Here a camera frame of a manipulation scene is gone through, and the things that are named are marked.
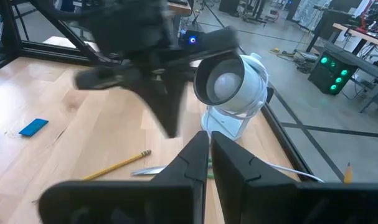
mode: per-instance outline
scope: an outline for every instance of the concrete floor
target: concrete floor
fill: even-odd
[[[374,136],[373,133],[378,134],[378,106],[372,105],[366,113],[360,114],[361,97],[349,100],[343,94],[325,95],[307,80],[308,74],[296,70],[294,63],[269,52],[275,47],[287,52],[305,49],[312,36],[286,21],[285,11],[280,11],[279,20],[264,26],[249,24],[219,12],[217,4],[210,9],[215,16],[205,8],[197,19],[205,32],[220,29],[222,24],[233,26],[238,30],[244,51],[262,56],[270,82],[277,90],[270,106],[314,174],[337,182],[342,180],[350,162],[354,182],[378,182],[378,138],[370,137]],[[24,22],[31,40],[35,42],[42,42],[53,35],[62,36],[39,12],[24,16]],[[17,23],[23,36],[21,23]],[[353,49],[357,41],[352,38],[346,49]],[[362,72],[358,75],[370,79]],[[353,82],[349,81],[343,92],[350,98],[355,96]]]

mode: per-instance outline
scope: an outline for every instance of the wooden tabletop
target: wooden tabletop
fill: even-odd
[[[134,93],[76,90],[72,78],[85,69],[22,57],[0,69],[0,224],[40,223],[32,201],[46,188],[150,149],[150,156],[99,178],[145,180],[130,172],[167,165],[201,130],[206,105],[196,98],[191,83],[181,106],[180,135],[166,139]],[[18,134],[36,118],[49,123],[31,138]],[[262,113],[251,119],[237,142],[264,161],[291,167]],[[206,224],[223,222],[215,182],[209,180]]]
[[[180,16],[188,16],[191,13],[191,7],[190,5],[180,5],[176,3],[168,3],[168,9],[171,11],[174,11],[175,14],[180,15]]]
[[[335,27],[337,29],[340,29],[342,31],[347,31],[348,30],[347,27],[345,27],[345,26],[343,26],[341,24],[338,24],[338,23],[334,23],[333,27]],[[354,36],[361,37],[364,40],[367,40],[369,42],[372,42],[373,44],[378,45],[378,39],[377,38],[371,37],[369,35],[366,35],[366,34],[364,34],[362,32],[359,32],[359,31],[356,31],[356,30],[353,30],[353,29],[350,29],[348,32],[350,34],[354,35]]]

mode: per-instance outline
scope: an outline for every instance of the pencil eraser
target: pencil eraser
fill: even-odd
[[[31,124],[28,124],[23,130],[19,132],[19,134],[23,136],[32,137],[35,133],[37,133],[41,128],[43,128],[49,121],[44,119],[35,119]]]

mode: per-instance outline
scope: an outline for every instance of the white cable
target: white cable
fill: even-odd
[[[278,166],[278,165],[271,164],[271,163],[268,163],[268,162],[265,162],[265,161],[264,161],[264,163],[268,164],[269,166],[271,166],[271,167],[273,167],[275,169],[280,169],[280,170],[285,170],[285,171],[293,172],[293,173],[300,174],[300,175],[305,175],[307,177],[311,177],[312,179],[317,180],[320,183],[324,183],[324,181],[322,179],[320,179],[319,177],[315,177],[315,176],[313,176],[311,174],[307,174],[307,173],[300,172],[300,171],[297,171],[297,170],[293,170],[293,169],[289,169],[289,168],[286,168],[286,167]]]

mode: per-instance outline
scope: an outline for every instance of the blue led light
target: blue led light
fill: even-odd
[[[197,42],[196,37],[189,38],[189,44],[195,44]]]

